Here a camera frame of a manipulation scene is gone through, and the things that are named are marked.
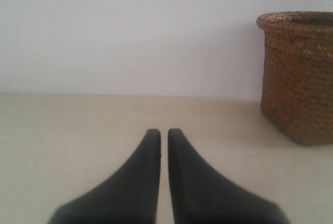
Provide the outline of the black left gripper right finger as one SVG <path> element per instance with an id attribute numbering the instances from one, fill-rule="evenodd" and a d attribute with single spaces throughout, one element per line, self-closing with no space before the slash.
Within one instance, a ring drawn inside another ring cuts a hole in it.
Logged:
<path id="1" fill-rule="evenodd" d="M 284 222 L 284 213 L 276 203 L 219 174 L 181 129 L 168 131 L 168 170 L 175 223 Z"/>

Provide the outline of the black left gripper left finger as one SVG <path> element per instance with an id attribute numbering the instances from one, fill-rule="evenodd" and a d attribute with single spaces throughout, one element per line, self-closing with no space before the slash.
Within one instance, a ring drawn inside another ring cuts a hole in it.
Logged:
<path id="1" fill-rule="evenodd" d="M 156 223 L 160 172 L 161 134 L 149 129 L 113 175 L 60 206 L 49 223 Z"/>

